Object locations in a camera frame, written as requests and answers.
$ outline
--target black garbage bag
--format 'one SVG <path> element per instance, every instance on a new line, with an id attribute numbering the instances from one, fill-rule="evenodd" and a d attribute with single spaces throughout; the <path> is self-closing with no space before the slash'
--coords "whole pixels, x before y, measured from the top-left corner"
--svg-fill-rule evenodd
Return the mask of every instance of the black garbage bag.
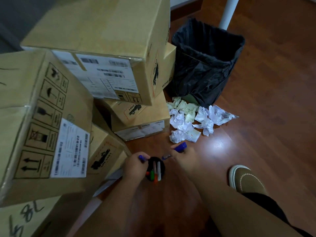
<path id="1" fill-rule="evenodd" d="M 172 44 L 177 51 L 170 95 L 190 94 L 208 108 L 222 93 L 245 44 L 244 37 L 189 19 L 173 35 Z"/>

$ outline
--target purple marker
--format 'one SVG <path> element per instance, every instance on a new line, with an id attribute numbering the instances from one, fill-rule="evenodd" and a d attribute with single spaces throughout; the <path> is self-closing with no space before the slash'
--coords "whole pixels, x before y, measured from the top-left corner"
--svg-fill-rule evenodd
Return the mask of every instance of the purple marker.
<path id="1" fill-rule="evenodd" d="M 175 151 L 177 152 L 181 152 L 184 151 L 184 149 L 186 148 L 186 143 L 181 143 L 180 145 L 178 145 L 176 148 L 174 148 Z M 169 157 L 171 157 L 171 155 L 164 155 L 163 157 L 161 157 L 162 160 L 166 160 Z"/>
<path id="2" fill-rule="evenodd" d="M 147 161 L 147 159 L 145 157 L 143 157 L 142 155 L 139 155 L 138 158 L 141 161 L 141 163 L 144 163 Z"/>

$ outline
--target shoe stitching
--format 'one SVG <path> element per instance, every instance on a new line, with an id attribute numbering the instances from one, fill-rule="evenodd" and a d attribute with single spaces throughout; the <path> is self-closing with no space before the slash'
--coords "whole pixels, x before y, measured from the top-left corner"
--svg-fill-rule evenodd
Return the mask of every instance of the shoe stitching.
<path id="1" fill-rule="evenodd" d="M 260 182 L 260 184 L 262 185 L 262 187 L 264 188 L 263 184 L 261 183 L 261 181 L 260 181 L 256 176 L 247 173 L 247 174 L 243 174 L 243 175 L 241 176 L 241 178 L 240 178 L 239 184 L 240 184 L 240 189 L 241 189 L 241 191 L 242 191 L 241 179 L 242 179 L 245 175 L 251 175 L 251 176 L 255 177 L 255 178 Z"/>

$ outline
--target white table leg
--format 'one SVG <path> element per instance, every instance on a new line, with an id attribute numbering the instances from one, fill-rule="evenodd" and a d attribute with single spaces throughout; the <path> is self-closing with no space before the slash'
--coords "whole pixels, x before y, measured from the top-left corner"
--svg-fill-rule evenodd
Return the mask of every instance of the white table leg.
<path id="1" fill-rule="evenodd" d="M 221 22 L 219 23 L 219 28 L 227 30 L 238 1 L 239 0 L 227 0 Z"/>

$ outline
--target brown shoe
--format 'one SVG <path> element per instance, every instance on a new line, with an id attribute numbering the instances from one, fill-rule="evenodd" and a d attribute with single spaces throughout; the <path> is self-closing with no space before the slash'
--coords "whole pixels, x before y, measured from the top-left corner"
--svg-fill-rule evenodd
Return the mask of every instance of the brown shoe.
<path id="1" fill-rule="evenodd" d="M 229 186 L 239 193 L 260 193 L 268 195 L 262 182 L 246 166 L 235 165 L 229 170 Z"/>

